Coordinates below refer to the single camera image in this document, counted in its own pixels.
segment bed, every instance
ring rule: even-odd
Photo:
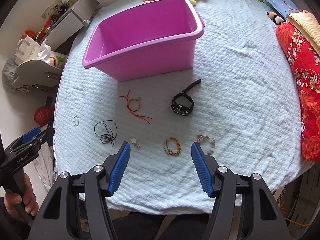
[[[100,9],[73,43],[55,110],[58,173],[87,172],[134,137],[140,148],[131,146],[119,190],[107,199],[109,208],[185,214],[210,213],[214,203],[202,191],[191,159],[191,144],[199,134],[214,138],[213,155],[220,165],[237,174],[260,173],[271,191],[310,167],[301,156],[295,81],[266,15],[268,6],[258,0],[197,0],[195,9],[206,27],[196,43],[193,70],[117,82],[95,68],[84,69],[82,57],[95,26],[140,3],[119,0]],[[199,78],[201,85],[188,92],[193,113],[185,117],[171,111],[172,97]],[[130,89],[131,98],[141,98],[139,114],[152,117],[151,124],[133,116],[119,97]],[[103,120],[117,124],[113,147],[94,133],[94,125]],[[179,156],[163,150],[171,136],[181,143]]]

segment black cord necklace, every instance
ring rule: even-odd
[[[113,135],[113,131],[112,129],[110,128],[110,126],[108,126],[107,124],[105,124],[106,122],[114,122],[115,124],[115,127],[116,127],[116,134]],[[100,123],[103,123],[107,133],[104,133],[104,134],[97,134],[96,132],[96,126]],[[102,121],[102,122],[98,122],[95,124],[94,126],[94,133],[96,134],[96,136],[100,136],[100,141],[103,143],[103,144],[106,144],[108,142],[111,142],[111,145],[112,147],[114,146],[115,144],[115,139],[117,137],[117,134],[118,134],[118,128],[117,128],[117,125],[116,125],[116,122],[113,121],[113,120],[105,120],[105,121]]]

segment beaded bracelet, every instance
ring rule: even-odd
[[[197,142],[198,142],[198,144],[200,144],[201,141],[203,141],[203,140],[208,140],[208,141],[211,143],[211,148],[210,148],[210,151],[208,152],[208,154],[209,154],[209,155],[212,155],[213,152],[214,152],[214,147],[216,146],[215,141],[214,141],[212,138],[210,138],[209,136],[205,135],[205,134],[202,134],[202,135],[198,135],[198,136],[197,136]]]

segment gold bracelet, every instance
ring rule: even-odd
[[[170,140],[174,140],[174,141],[175,141],[175,143],[176,143],[176,145],[177,145],[177,152],[172,152],[172,151],[169,149],[169,147],[168,147],[168,142],[169,142]],[[169,155],[179,155],[180,152],[181,152],[181,145],[180,145],[180,143],[179,143],[179,141],[178,141],[177,138],[175,138],[175,137],[169,137],[169,138],[167,138],[167,139],[165,140],[165,142],[164,142],[164,144],[163,144],[163,150],[164,150],[167,154],[169,154]]]

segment yellow cable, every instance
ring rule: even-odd
[[[285,208],[283,208],[282,206],[284,205],[284,202],[282,203],[282,204],[278,204],[279,205],[279,208],[280,209],[283,209],[284,210],[284,212],[282,213],[283,215],[284,215],[284,213],[285,213]],[[291,220],[291,219],[289,219],[289,218],[284,218],[284,219],[286,219],[286,220],[288,220],[288,221],[290,221],[290,222],[292,222],[292,223],[294,223],[294,224],[297,224],[297,225],[299,225],[299,226],[302,226],[302,227],[307,227],[307,226],[310,226],[311,224],[301,224],[301,223],[298,223],[298,222],[296,222],[296,221],[293,221],[293,220]]]
[[[288,220],[288,221],[290,221],[290,222],[292,222],[292,223],[295,223],[295,224],[297,224],[297,225],[299,225],[299,226],[302,226],[302,227],[307,227],[307,226],[310,226],[311,224],[300,224],[300,223],[298,223],[298,222],[296,222],[296,221],[292,221],[291,219],[289,219],[289,218],[284,218],[284,219],[286,219],[286,220]]]

